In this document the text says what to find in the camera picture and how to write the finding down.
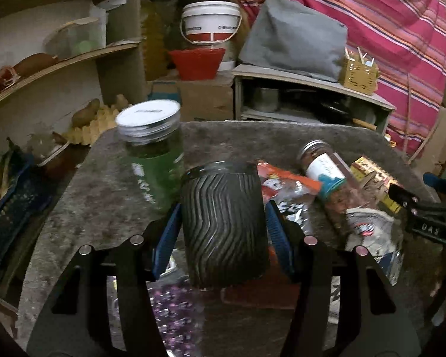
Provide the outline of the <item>yellow chopstick holder box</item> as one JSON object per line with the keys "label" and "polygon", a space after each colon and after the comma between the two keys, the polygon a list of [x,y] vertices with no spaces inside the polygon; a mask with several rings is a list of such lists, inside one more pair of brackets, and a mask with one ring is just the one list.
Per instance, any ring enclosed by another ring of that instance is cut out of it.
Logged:
{"label": "yellow chopstick holder box", "polygon": [[345,58],[339,82],[342,86],[372,95],[378,90],[379,67],[376,62],[368,60],[362,63],[359,57]]}

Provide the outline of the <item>grey felt bag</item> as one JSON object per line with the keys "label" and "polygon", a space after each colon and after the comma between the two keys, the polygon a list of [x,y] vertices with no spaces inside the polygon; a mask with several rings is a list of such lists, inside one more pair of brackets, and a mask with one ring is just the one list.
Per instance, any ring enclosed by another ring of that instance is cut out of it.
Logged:
{"label": "grey felt bag", "polygon": [[348,29],[336,19],[293,0],[266,0],[239,60],[248,65],[337,82]]}

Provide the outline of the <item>yellow red cardboard box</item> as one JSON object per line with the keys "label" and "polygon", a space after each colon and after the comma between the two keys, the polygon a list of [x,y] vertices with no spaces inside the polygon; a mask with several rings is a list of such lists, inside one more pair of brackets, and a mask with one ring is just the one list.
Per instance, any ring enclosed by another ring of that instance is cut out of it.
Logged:
{"label": "yellow red cardboard box", "polygon": [[381,207],[390,214],[398,214],[401,206],[388,195],[392,184],[401,184],[390,173],[386,172],[371,159],[361,156],[350,165],[350,171],[359,181],[364,194],[377,207]]}

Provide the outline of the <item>orange white cartoon wrapper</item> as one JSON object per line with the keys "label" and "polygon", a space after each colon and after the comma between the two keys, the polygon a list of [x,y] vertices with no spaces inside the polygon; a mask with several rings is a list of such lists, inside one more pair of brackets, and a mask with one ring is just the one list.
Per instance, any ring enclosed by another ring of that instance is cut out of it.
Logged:
{"label": "orange white cartoon wrapper", "polygon": [[321,182],[263,160],[257,163],[257,169],[263,202],[274,201],[283,217],[297,223],[305,234],[313,234],[309,209],[321,190]]}

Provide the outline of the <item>pink striped cloth curtain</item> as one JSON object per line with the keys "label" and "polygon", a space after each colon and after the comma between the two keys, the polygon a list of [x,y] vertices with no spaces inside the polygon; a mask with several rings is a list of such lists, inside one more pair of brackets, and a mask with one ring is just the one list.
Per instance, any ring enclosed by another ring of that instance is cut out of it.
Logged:
{"label": "pink striped cloth curtain", "polygon": [[[238,0],[254,20],[264,0]],[[377,93],[396,108],[387,132],[412,155],[437,120],[446,87],[446,0],[295,0],[345,24],[348,48],[379,67]]]}

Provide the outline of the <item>dark blue plastic crate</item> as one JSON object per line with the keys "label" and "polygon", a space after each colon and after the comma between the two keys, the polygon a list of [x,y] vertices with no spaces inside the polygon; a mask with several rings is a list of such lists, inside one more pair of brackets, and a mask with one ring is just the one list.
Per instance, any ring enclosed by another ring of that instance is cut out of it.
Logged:
{"label": "dark blue plastic crate", "polygon": [[30,154],[13,164],[11,185],[0,200],[0,286],[9,284],[31,252],[37,221],[54,190],[53,180]]}

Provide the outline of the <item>black ribbed cup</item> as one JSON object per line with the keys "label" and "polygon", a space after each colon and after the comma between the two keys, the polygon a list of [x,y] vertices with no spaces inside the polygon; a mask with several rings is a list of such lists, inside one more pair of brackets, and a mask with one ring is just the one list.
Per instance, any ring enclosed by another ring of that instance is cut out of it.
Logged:
{"label": "black ribbed cup", "polygon": [[266,272],[268,238],[256,164],[216,161],[188,170],[180,203],[193,286],[225,288]]}

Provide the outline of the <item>brown spice glass jar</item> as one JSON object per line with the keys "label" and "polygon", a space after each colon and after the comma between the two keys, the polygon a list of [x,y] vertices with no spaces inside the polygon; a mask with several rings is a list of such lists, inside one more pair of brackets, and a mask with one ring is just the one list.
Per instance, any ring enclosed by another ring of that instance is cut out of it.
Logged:
{"label": "brown spice glass jar", "polygon": [[353,233],[347,210],[369,207],[370,201],[342,157],[325,141],[312,140],[302,147],[297,162],[306,177],[321,183],[318,197],[334,227],[341,234]]}

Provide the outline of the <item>white plastic bucket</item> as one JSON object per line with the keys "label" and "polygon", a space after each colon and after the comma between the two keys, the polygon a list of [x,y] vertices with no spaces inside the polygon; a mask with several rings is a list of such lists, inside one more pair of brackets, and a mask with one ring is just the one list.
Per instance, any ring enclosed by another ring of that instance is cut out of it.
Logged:
{"label": "white plastic bucket", "polygon": [[234,2],[206,1],[186,5],[180,34],[194,45],[213,45],[231,40],[241,26],[241,11]]}

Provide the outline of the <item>purple bead blister pack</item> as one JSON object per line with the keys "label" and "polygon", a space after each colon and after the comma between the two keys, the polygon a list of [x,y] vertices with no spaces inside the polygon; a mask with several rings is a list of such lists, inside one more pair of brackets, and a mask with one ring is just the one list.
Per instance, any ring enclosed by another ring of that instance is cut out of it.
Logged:
{"label": "purple bead blister pack", "polygon": [[200,292],[187,275],[168,276],[147,284],[150,303],[169,356],[201,356],[205,323]]}

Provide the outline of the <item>wooden wall shelf unit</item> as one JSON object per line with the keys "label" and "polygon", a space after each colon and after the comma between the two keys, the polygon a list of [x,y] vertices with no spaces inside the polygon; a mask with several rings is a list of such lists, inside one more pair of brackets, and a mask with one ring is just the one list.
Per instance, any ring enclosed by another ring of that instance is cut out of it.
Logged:
{"label": "wooden wall shelf unit", "polygon": [[92,100],[145,97],[140,0],[0,0],[0,158]]}

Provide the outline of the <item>white printed snack bag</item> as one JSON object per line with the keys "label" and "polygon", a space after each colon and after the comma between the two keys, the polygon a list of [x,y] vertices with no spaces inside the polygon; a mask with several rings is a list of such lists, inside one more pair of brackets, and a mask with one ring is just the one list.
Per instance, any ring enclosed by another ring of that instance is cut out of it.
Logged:
{"label": "white printed snack bag", "polygon": [[403,264],[401,221],[378,209],[357,207],[346,211],[345,224],[342,247],[367,248],[390,284],[396,285]]}

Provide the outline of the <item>brown paper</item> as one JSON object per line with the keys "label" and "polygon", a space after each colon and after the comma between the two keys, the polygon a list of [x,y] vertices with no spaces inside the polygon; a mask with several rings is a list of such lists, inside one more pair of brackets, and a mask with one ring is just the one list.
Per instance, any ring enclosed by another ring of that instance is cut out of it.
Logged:
{"label": "brown paper", "polygon": [[359,184],[370,204],[377,206],[387,198],[391,179],[387,173],[377,171],[371,171],[361,178]]}

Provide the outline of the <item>cardboard box on floor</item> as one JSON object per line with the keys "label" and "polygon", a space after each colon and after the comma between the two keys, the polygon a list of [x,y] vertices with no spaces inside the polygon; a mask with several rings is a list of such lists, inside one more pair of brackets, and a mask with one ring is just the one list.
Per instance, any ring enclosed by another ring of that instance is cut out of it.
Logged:
{"label": "cardboard box on floor", "polygon": [[218,73],[212,80],[182,81],[175,71],[146,82],[149,99],[171,98],[181,103],[181,118],[191,121],[233,119],[233,75]]}

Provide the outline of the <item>red plastic basket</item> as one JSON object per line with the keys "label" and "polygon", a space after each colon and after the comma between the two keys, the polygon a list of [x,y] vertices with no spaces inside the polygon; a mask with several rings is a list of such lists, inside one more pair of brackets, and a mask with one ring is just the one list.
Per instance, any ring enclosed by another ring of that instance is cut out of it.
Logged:
{"label": "red plastic basket", "polygon": [[195,48],[173,50],[168,54],[182,81],[203,81],[216,77],[225,49]]}

